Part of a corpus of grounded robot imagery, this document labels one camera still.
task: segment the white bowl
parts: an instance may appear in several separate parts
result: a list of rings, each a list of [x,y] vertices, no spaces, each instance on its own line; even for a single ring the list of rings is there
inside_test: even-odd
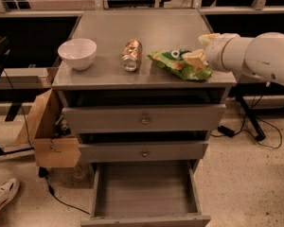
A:
[[[60,45],[58,54],[70,67],[84,70],[94,62],[97,45],[89,39],[72,39]]]

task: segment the open cardboard box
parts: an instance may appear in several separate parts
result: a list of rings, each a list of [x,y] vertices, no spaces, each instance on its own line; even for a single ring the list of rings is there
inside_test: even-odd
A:
[[[23,145],[28,143],[29,138],[35,149],[37,166],[75,167],[79,161],[79,141],[75,136],[53,139],[61,108],[59,98],[52,89],[36,96],[28,113],[27,123],[15,140],[15,145]]]

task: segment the power cord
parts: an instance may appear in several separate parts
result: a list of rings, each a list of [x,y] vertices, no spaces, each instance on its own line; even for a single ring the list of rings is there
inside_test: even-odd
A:
[[[11,81],[10,81],[10,78],[9,78],[9,75],[7,74],[6,70],[3,69],[3,72],[5,73],[8,81],[9,81],[9,85],[11,87],[12,90],[15,90],[14,86],[12,85]],[[27,124],[27,118],[26,118],[26,113],[25,113],[25,109],[23,107],[23,105],[21,104],[21,111],[22,111],[22,115],[23,115],[23,118],[25,119],[25,125],[26,125],[26,129],[27,129],[27,142],[29,144],[29,146],[34,149],[34,147],[32,146],[31,142],[30,142],[30,137],[29,137],[29,130],[28,130],[28,124]]]
[[[262,100],[262,98],[263,98],[263,96],[260,96],[259,99],[257,100],[257,102],[254,104],[255,99],[256,99],[256,97],[254,96],[253,101],[252,101],[251,109],[255,108],[255,107],[258,105],[258,103]],[[257,120],[259,120],[259,121],[261,121],[261,122],[263,122],[263,123],[265,123],[265,124],[267,124],[267,125],[273,127],[273,128],[276,129],[277,132],[279,133],[280,142],[279,142],[279,144],[278,144],[277,147],[272,147],[272,146],[263,144],[263,143],[261,143],[260,141],[258,141],[258,140],[257,140],[257,137],[254,136],[250,131],[243,129],[243,128],[244,128],[244,125],[245,125],[245,122],[246,122],[246,116],[247,116],[247,114],[244,115],[243,120],[242,120],[242,124],[241,124],[241,127],[240,127],[240,130],[239,130],[238,132],[234,132],[234,131],[232,131],[232,130],[230,130],[230,129],[224,127],[224,126],[220,126],[220,127],[218,127],[218,131],[221,132],[221,133],[223,133],[223,134],[221,134],[221,135],[210,134],[210,135],[213,136],[213,137],[217,137],[217,138],[218,138],[218,137],[225,137],[225,136],[233,137],[233,136],[236,136],[236,135],[242,133],[243,131],[245,131],[245,132],[248,132],[249,134],[251,134],[251,135],[253,136],[253,138],[256,140],[256,142],[257,142],[260,146],[262,146],[262,147],[269,148],[269,149],[278,149],[278,148],[280,148],[280,147],[282,146],[282,144],[283,144],[283,135],[282,135],[281,130],[280,130],[278,127],[274,126],[274,125],[271,124],[271,123],[268,123],[267,121],[264,121],[264,120],[262,120],[262,119],[256,117]]]
[[[64,201],[59,200],[59,199],[55,196],[55,190],[54,190],[54,188],[49,184],[49,181],[48,181],[48,174],[49,174],[49,173],[48,173],[48,171],[47,171],[45,168],[43,168],[43,167],[40,167],[40,168],[39,168],[39,177],[46,179],[47,186],[48,186],[48,191],[49,191],[50,195],[51,195],[52,197],[54,197],[54,199],[55,199],[56,201],[58,201],[59,203],[65,205],[65,206],[67,206],[67,207],[77,209],[77,210],[81,211],[82,213],[84,213],[84,214],[86,214],[86,215],[90,215],[90,213],[88,213],[87,211],[85,211],[85,210],[83,210],[83,209],[80,209],[80,208],[78,208],[78,207],[76,207],[76,206],[70,205],[70,204],[68,204],[68,203],[65,203]]]

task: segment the aluminum can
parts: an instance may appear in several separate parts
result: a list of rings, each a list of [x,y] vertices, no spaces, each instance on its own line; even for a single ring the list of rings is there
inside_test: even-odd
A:
[[[121,65],[125,71],[133,72],[137,70],[142,62],[142,44],[138,40],[130,40],[126,43]]]

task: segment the shoe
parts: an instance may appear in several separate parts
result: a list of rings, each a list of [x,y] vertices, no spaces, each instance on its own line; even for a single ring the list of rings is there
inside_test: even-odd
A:
[[[0,186],[0,210],[13,200],[18,190],[19,181],[14,178]]]

